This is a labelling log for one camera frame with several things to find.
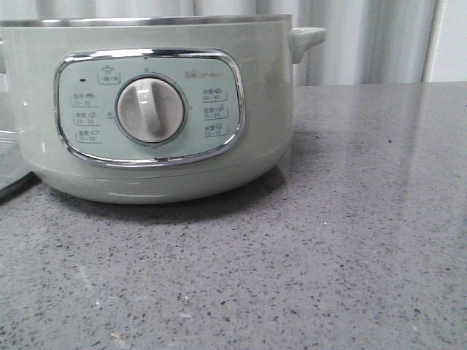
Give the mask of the glass pot lid steel rim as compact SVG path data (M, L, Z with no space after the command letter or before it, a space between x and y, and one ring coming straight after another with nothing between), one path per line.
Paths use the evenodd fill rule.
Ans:
M37 177L20 153L18 134L1 130L1 202L36 180Z

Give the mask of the pale green electric cooking pot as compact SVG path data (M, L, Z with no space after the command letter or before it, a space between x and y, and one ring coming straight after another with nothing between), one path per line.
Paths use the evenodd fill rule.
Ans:
M292 17L5 20L1 71L20 152L46 184L91 201L173 203L242 186L273 168L293 136L293 66L325 40ZM168 142L131 139L121 89L160 77L184 96Z

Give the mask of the grey round control knob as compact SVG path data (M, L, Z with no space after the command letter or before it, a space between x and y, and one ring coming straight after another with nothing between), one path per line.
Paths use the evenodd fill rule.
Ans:
M160 77L139 77L128 82L116 100L116 117L122 130L142 144L173 139L186 120L184 96Z

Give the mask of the white pleated curtain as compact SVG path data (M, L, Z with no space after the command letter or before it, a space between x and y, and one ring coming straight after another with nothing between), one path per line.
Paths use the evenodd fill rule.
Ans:
M464 1L3 1L1 18L290 14L325 42L294 69L298 85L466 79Z

